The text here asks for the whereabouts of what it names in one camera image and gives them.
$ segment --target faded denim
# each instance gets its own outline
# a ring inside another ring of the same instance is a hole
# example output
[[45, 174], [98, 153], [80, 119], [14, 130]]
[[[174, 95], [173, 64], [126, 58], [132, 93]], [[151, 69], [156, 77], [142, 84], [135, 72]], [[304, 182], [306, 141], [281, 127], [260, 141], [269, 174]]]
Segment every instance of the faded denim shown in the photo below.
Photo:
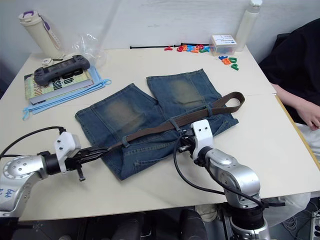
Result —
[[[130, 143], [123, 140], [124, 136], [156, 127], [173, 117], [212, 108], [212, 103], [221, 98], [203, 69], [177, 75], [150, 76], [147, 77], [147, 84], [156, 99], [132, 83], [75, 115], [93, 146], [107, 147], [123, 142], [122, 148], [102, 157], [121, 180], [172, 154], [179, 132], [169, 130]], [[229, 113], [206, 119], [214, 136], [238, 123]], [[189, 129], [190, 125], [181, 128]]]

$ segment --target book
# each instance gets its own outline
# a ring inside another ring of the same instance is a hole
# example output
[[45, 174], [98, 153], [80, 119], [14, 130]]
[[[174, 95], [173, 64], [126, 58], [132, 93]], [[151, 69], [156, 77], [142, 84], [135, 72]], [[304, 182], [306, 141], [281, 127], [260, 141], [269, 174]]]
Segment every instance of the book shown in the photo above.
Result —
[[94, 82], [87, 70], [84, 70], [79, 75], [74, 75], [67, 79], [56, 77], [47, 86], [38, 85], [35, 82], [35, 77], [33, 74], [24, 76], [25, 98], [33, 105], [84, 87], [88, 87], [92, 84], [94, 84]]

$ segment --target gray game controller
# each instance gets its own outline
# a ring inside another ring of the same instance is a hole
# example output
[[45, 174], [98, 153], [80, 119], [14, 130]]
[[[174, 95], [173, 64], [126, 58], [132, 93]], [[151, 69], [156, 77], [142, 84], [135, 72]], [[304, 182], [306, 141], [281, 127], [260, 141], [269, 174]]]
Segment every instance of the gray game controller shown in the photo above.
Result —
[[34, 80], [41, 86], [47, 86], [54, 78], [68, 74], [78, 69], [87, 70], [90, 63], [82, 55], [74, 55], [72, 58], [59, 62], [57, 64], [40, 67], [34, 71]]

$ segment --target black shirt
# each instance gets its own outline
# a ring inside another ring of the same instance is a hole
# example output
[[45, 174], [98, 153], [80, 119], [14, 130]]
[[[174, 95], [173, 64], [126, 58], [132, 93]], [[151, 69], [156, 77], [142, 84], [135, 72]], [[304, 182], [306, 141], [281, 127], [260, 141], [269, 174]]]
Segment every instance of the black shirt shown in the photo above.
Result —
[[[320, 106], [320, 18], [293, 31], [259, 66], [271, 83]], [[306, 124], [293, 107], [285, 108]]]

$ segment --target person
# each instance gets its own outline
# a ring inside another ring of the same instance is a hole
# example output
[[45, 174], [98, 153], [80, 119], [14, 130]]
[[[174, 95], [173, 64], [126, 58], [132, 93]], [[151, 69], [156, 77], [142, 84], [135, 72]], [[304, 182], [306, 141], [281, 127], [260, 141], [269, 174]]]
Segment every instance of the person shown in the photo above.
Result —
[[[260, 64], [277, 96], [320, 161], [320, 18], [294, 30]], [[310, 193], [281, 196], [264, 213], [270, 226], [302, 211]]]

